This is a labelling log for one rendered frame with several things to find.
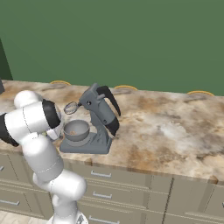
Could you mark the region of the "beige drawer front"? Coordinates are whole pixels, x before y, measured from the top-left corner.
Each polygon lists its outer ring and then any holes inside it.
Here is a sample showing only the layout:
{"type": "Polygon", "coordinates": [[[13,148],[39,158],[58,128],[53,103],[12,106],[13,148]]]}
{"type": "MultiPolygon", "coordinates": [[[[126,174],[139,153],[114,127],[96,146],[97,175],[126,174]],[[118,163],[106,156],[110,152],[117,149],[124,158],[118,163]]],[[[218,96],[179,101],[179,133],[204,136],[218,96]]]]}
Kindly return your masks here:
{"type": "Polygon", "coordinates": [[[28,191],[0,187],[0,200],[8,200],[13,202],[20,201],[18,206],[0,203],[0,207],[4,207],[10,210],[18,210],[21,212],[30,212],[31,207],[28,200],[29,196],[30,193],[28,191]]]}
{"type": "Polygon", "coordinates": [[[151,175],[146,175],[146,174],[131,172],[131,171],[109,169],[104,167],[90,166],[90,165],[84,165],[84,164],[76,164],[76,163],[70,163],[70,162],[65,162],[65,167],[68,170],[73,171],[77,174],[80,174],[82,177],[88,178],[88,179],[109,181],[113,183],[126,184],[130,186],[141,186],[141,187],[148,187],[148,188],[151,187],[151,175]],[[105,173],[105,174],[112,173],[112,177],[102,178],[102,177],[93,176],[91,175],[92,170],[97,173],[105,173]]]}
{"type": "MultiPolygon", "coordinates": [[[[111,221],[113,224],[144,224],[145,215],[140,212],[122,210],[118,208],[97,206],[88,203],[78,203],[79,209],[89,217],[111,221]]],[[[88,220],[89,224],[104,224],[97,221],[88,220]]]]}
{"type": "Polygon", "coordinates": [[[86,196],[98,200],[113,201],[120,204],[133,205],[137,207],[147,207],[149,193],[132,188],[121,188],[114,185],[108,186],[108,185],[88,184],[86,196]],[[105,195],[112,194],[113,196],[112,199],[103,199],[93,196],[93,192],[105,195]]]}
{"type": "Polygon", "coordinates": [[[0,171],[0,179],[17,181],[17,176],[13,170],[9,157],[4,154],[0,154],[0,166],[4,166],[4,169],[0,171]]]}

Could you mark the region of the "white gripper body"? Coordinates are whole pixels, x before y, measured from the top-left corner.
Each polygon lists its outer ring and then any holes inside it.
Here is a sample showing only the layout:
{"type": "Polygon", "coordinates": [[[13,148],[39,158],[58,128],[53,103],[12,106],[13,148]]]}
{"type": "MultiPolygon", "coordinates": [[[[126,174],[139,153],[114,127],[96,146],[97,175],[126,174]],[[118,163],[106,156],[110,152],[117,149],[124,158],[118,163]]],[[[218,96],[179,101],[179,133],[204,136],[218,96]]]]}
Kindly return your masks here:
{"type": "Polygon", "coordinates": [[[60,138],[60,135],[61,135],[61,131],[63,129],[63,125],[64,125],[64,122],[61,121],[59,126],[57,126],[56,128],[53,128],[53,129],[49,129],[46,134],[53,140],[57,140],[60,138]]]}

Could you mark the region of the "beige cupboard door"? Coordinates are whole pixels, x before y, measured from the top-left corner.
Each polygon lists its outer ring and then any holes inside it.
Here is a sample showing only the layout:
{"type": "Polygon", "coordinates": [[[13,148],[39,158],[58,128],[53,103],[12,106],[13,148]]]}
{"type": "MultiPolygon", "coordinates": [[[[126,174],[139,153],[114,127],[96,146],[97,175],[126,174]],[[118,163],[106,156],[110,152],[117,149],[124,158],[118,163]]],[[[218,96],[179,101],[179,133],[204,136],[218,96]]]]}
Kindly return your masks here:
{"type": "Polygon", "coordinates": [[[173,182],[164,224],[190,224],[197,219],[210,221],[205,214],[214,185],[176,178],[173,182]]]}
{"type": "Polygon", "coordinates": [[[224,221],[224,186],[215,186],[206,203],[205,214],[224,221]]]}

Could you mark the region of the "grey mixer bowl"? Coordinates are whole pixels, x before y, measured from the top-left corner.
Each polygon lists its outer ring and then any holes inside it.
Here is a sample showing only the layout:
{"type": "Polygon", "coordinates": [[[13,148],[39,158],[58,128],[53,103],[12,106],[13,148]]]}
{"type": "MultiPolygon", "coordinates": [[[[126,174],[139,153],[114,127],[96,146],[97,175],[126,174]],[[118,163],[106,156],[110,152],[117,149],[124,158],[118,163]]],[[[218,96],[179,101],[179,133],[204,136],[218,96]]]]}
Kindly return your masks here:
{"type": "Polygon", "coordinates": [[[79,142],[85,139],[89,134],[89,124],[84,120],[72,120],[64,126],[65,137],[73,142],[79,142]],[[70,135],[70,132],[76,132],[76,135],[70,135]]]}

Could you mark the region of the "grey stand mixer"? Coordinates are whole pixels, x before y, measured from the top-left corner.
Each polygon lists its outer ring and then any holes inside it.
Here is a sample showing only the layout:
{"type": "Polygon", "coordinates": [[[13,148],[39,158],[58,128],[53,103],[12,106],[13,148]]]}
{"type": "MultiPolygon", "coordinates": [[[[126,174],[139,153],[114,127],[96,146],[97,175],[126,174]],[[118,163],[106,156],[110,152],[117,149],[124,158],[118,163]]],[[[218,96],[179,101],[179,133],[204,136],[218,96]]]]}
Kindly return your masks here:
{"type": "Polygon", "coordinates": [[[112,138],[108,132],[115,136],[120,124],[110,106],[105,102],[105,98],[110,100],[118,115],[120,115],[120,108],[109,87],[100,87],[97,83],[94,83],[82,94],[78,103],[72,101],[64,107],[64,112],[67,115],[71,115],[79,107],[83,106],[90,112],[91,123],[96,128],[96,132],[89,131],[88,136],[79,142],[70,141],[65,137],[59,147],[61,152],[82,154],[109,153],[112,138]]]}

